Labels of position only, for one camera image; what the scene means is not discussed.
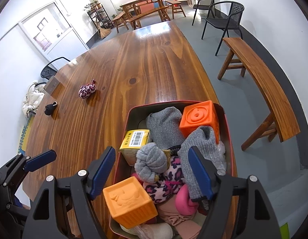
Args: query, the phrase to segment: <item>barcode label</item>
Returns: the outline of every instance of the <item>barcode label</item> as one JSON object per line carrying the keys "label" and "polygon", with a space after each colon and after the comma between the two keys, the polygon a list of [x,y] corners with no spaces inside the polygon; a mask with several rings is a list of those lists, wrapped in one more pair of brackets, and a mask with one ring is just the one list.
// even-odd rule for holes
{"label": "barcode label", "polygon": [[132,134],[132,138],[131,138],[129,147],[133,147],[133,146],[139,147],[139,146],[141,146],[144,134],[145,134],[144,131],[134,131],[133,134]]}

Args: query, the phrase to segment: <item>gray floor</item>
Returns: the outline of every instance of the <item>gray floor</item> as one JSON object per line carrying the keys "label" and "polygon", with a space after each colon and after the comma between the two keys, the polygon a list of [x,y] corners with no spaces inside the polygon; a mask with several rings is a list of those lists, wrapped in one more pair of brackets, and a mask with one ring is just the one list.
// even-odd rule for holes
{"label": "gray floor", "polygon": [[[201,20],[200,16],[197,15],[195,24],[192,26],[194,10],[189,6],[184,6],[183,8],[186,18],[182,14],[176,14],[174,22],[199,57],[216,91],[220,104],[225,109],[235,152],[238,176],[248,177],[253,174],[260,179],[274,206],[279,223],[281,223],[308,202],[308,195],[298,200],[299,195],[304,195],[308,192],[308,170],[302,170],[300,166],[296,138],[293,137],[283,143],[279,141],[278,136],[271,143],[268,142],[267,138],[261,138],[245,152],[241,150],[241,144],[269,114],[267,104],[248,72],[242,78],[240,69],[228,70],[221,81],[217,79],[229,50],[225,44],[222,44],[218,56],[215,56],[222,30],[207,25],[205,37],[201,40],[205,21]],[[141,20],[143,27],[159,22],[158,15],[148,16]],[[131,28],[126,30],[125,27],[121,27],[119,28],[119,34],[117,34],[116,29],[113,29],[108,37],[97,41],[94,46],[127,31],[132,30]],[[229,35],[231,37],[238,36],[232,30],[229,31]],[[287,199],[281,196],[282,194],[285,195],[286,191],[291,193]],[[288,207],[286,212],[285,206],[293,204],[296,200],[298,200],[299,204],[292,209]]]}

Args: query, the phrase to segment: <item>window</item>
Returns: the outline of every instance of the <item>window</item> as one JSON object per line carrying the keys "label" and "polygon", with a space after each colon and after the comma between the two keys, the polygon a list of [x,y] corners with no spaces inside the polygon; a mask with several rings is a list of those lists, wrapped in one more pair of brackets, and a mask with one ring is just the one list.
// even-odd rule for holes
{"label": "window", "polygon": [[46,51],[60,36],[70,28],[55,3],[51,3],[35,12],[24,21],[24,28],[30,37]]}

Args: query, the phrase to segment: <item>orange toy cube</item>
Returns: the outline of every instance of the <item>orange toy cube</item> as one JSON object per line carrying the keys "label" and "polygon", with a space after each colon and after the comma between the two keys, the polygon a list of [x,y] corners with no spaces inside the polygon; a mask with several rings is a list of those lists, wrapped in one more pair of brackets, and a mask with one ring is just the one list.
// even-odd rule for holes
{"label": "orange toy cube", "polygon": [[219,122],[212,101],[200,102],[184,108],[179,129],[186,138],[199,126],[211,126],[219,143]]}
{"label": "orange toy cube", "polygon": [[154,202],[134,177],[103,189],[112,218],[130,229],[158,215]]}

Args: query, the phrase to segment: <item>gray knitted fabric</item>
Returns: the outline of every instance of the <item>gray knitted fabric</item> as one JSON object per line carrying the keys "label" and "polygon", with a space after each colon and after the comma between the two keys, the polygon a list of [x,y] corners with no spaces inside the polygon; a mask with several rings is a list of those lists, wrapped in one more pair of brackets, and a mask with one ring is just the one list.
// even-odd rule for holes
{"label": "gray knitted fabric", "polygon": [[146,118],[153,142],[161,149],[181,145],[185,138],[179,130],[182,113],[175,107],[168,107]]}
{"label": "gray knitted fabric", "polygon": [[166,154],[155,143],[148,143],[137,151],[134,168],[142,181],[154,183],[155,175],[168,169]]}
{"label": "gray knitted fabric", "polygon": [[182,143],[178,156],[180,157],[185,182],[188,185],[189,197],[191,199],[200,199],[203,197],[203,194],[188,161],[188,150],[192,146],[197,146],[203,157],[211,160],[217,170],[225,170],[225,167],[217,149],[215,133],[212,127],[200,126],[189,134]]}

